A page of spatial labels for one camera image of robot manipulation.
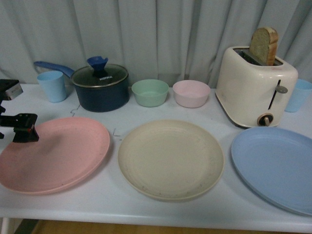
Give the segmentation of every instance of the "white table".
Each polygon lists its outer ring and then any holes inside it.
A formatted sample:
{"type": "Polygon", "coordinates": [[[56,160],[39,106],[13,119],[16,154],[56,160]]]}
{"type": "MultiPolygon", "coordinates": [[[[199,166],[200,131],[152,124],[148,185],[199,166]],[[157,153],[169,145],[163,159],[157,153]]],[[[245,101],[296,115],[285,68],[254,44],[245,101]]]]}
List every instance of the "white table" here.
{"type": "MultiPolygon", "coordinates": [[[[176,104],[172,89],[166,102],[154,108],[139,106],[131,94],[123,107],[92,113],[80,107],[77,94],[49,103],[38,85],[23,84],[24,93],[4,101],[5,115],[35,113],[36,125],[60,117],[90,117],[101,122],[111,135],[111,146],[100,167],[78,185],[50,195],[22,195],[0,185],[0,217],[71,220],[120,224],[243,229],[312,233],[312,216],[282,210],[253,193],[237,175],[230,147],[243,129],[226,117],[212,90],[207,103],[196,109],[176,104]],[[197,124],[219,141],[226,158],[221,180],[204,195],[185,202],[163,202],[139,192],[124,179],[117,163],[119,145],[139,125],[156,119],[180,119],[197,124]]],[[[279,128],[312,138],[312,100],[296,113],[285,112],[279,128]]],[[[0,128],[0,152],[14,137],[12,128],[0,128]]]]}

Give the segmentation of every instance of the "green bowl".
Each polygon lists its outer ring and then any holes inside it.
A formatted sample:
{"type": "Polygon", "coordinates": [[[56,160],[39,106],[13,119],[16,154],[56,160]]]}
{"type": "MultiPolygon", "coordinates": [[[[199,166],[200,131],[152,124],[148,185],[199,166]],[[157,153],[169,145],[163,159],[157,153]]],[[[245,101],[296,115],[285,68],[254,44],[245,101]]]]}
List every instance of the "green bowl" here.
{"type": "Polygon", "coordinates": [[[136,102],[145,107],[162,105],[167,97],[169,85],[159,79],[144,79],[132,85],[136,102]]]}

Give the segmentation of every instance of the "blue cup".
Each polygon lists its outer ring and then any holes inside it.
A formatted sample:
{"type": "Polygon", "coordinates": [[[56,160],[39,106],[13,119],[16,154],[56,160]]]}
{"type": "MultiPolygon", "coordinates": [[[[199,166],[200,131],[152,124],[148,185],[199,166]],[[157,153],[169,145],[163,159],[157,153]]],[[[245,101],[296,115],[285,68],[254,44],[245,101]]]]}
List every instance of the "blue cup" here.
{"type": "Polygon", "coordinates": [[[66,99],[63,72],[49,71],[41,73],[37,76],[37,81],[50,102],[60,102],[66,99]]]}
{"type": "Polygon", "coordinates": [[[285,111],[296,112],[312,93],[312,83],[298,79],[285,111]]]}

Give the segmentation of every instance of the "toast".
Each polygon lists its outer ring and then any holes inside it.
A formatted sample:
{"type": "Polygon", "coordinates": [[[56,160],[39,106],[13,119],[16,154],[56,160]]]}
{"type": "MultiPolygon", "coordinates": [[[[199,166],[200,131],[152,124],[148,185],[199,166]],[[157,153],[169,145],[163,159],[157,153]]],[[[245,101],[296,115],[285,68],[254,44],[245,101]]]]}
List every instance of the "toast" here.
{"type": "Polygon", "coordinates": [[[258,28],[250,43],[249,51],[267,66],[273,66],[277,51],[278,33],[271,27],[258,28]]]}

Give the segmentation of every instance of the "glass lid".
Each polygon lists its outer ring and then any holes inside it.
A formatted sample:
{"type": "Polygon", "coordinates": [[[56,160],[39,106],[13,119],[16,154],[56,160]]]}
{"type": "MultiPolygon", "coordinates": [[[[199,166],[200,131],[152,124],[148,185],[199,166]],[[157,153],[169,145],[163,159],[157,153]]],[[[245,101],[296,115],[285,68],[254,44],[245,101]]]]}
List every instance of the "glass lid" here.
{"type": "Polygon", "coordinates": [[[91,66],[76,70],[72,82],[80,87],[100,88],[115,85],[128,77],[128,71],[116,64],[106,64],[104,69],[96,70],[91,66]]]}

